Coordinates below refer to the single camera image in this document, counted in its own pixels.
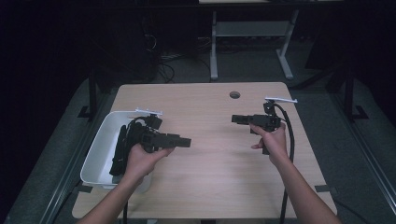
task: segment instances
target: desk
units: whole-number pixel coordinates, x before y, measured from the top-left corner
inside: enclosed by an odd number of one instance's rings
[[[230,97],[240,93],[239,99]],[[283,83],[148,84],[121,86],[112,111],[137,107],[163,112],[162,133],[191,138],[161,160],[145,193],[129,200],[129,218],[277,218],[284,186],[267,156],[252,150],[260,137],[231,123],[236,115],[263,114],[265,96],[290,99]],[[288,112],[295,134],[294,163],[313,188],[326,185],[293,104]],[[83,217],[107,194],[80,192],[74,217]],[[336,213],[329,192],[318,194]],[[286,217],[295,217],[288,203]]]

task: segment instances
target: dark background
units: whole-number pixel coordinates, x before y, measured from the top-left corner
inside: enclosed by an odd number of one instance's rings
[[[345,59],[396,124],[396,3],[358,2],[347,1],[330,13],[302,10],[293,38],[317,39],[308,67],[324,69]],[[244,15],[223,14],[229,19]],[[144,32],[155,32],[162,50],[189,54],[196,53],[197,36],[210,36],[207,11],[162,12],[145,21],[147,17],[128,11],[98,13],[74,1],[0,1],[0,221],[89,73],[96,74],[102,91],[122,83],[147,83],[156,74],[160,52],[147,53]]]

